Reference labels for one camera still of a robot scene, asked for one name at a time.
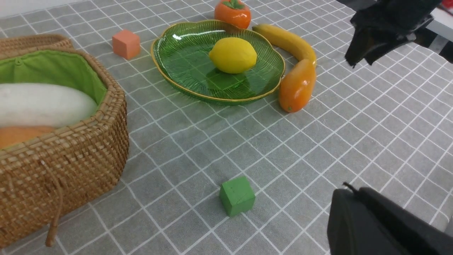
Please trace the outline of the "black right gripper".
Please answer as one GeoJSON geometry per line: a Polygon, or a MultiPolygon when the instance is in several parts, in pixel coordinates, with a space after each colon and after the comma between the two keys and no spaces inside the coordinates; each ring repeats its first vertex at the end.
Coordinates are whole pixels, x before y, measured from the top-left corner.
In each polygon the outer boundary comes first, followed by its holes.
{"type": "Polygon", "coordinates": [[[435,39],[428,28],[434,21],[431,12],[440,0],[340,0],[356,14],[350,23],[355,31],[345,54],[355,68],[365,59],[369,65],[391,51],[417,39],[435,39]]]}

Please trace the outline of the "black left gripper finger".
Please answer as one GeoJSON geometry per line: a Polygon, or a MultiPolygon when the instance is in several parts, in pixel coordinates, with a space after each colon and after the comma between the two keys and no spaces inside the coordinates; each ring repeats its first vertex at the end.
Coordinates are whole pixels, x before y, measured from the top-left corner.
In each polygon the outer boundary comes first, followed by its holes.
{"type": "Polygon", "coordinates": [[[451,255],[452,236],[370,187],[335,189],[327,223],[332,255],[451,255]]]}

